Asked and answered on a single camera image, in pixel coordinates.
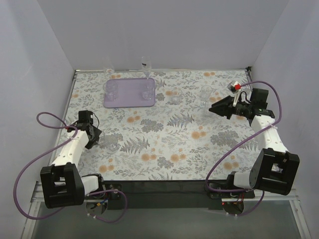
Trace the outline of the clear ribbed tumbler glass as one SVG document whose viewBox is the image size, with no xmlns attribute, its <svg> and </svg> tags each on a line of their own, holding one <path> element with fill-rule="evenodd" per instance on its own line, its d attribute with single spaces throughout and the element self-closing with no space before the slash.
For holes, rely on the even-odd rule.
<svg viewBox="0 0 319 239">
<path fill-rule="evenodd" d="M 108 80 L 103 85 L 105 96 L 110 101 L 115 101 L 118 97 L 118 84 L 116 81 Z"/>
</svg>

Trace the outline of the short clear tumbler glass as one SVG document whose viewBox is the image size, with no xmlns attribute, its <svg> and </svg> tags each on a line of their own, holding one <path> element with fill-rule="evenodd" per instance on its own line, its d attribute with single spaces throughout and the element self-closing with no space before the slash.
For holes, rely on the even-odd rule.
<svg viewBox="0 0 319 239">
<path fill-rule="evenodd" d="M 180 88 L 173 88 L 171 91 L 171 102 L 174 104 L 178 104 L 182 98 L 182 90 Z"/>
</svg>

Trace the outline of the clear stemmed wine glass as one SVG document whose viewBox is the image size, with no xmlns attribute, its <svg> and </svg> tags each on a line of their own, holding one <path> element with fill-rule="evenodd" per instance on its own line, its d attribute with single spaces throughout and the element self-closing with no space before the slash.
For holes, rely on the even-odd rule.
<svg viewBox="0 0 319 239">
<path fill-rule="evenodd" d="M 103 67 L 105 79 L 106 80 L 111 79 L 115 69 L 111 62 L 111 59 L 108 56 L 105 56 L 104 58 L 102 58 L 102 67 Z"/>
</svg>

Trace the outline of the tall clear champagne flute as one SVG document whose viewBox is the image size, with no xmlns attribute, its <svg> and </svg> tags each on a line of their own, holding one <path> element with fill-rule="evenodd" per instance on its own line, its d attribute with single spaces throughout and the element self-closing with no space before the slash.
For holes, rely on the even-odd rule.
<svg viewBox="0 0 319 239">
<path fill-rule="evenodd" d="M 145 74 L 145 77 L 147 79 L 147 83 L 150 83 L 150 74 L 152 71 L 152 64 L 151 64 L 151 59 L 148 56 L 143 56 L 141 59 L 141 64 L 142 64 L 142 71 Z"/>
</svg>

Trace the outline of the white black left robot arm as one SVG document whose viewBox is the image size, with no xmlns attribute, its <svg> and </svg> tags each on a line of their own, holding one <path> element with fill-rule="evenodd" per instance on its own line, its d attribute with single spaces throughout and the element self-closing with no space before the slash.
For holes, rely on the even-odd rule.
<svg viewBox="0 0 319 239">
<path fill-rule="evenodd" d="M 49 209 L 81 205 L 85 196 L 102 189 L 102 176 L 80 176 L 78 163 L 85 149 L 98 144 L 102 131 L 93 125 L 92 111 L 79 111 L 78 120 L 67 126 L 70 141 L 51 165 L 40 172 L 44 201 Z"/>
</svg>

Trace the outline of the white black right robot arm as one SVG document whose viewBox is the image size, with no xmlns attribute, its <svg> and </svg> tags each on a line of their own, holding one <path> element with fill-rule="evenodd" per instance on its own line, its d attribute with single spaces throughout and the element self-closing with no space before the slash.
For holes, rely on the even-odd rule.
<svg viewBox="0 0 319 239">
<path fill-rule="evenodd" d="M 254 88 L 249 102 L 241 101 L 240 95 L 236 94 L 211 105 L 210 112 L 227 119 L 232 115 L 245 117 L 256 133 L 261 152 L 250 171 L 233 171 L 224 183 L 208 183 L 208 190 L 239 193 L 258 189 L 280 195 L 290 193 L 300 159 L 290 153 L 280 139 L 275 115 L 267 109 L 268 94 L 268 90 Z"/>
</svg>

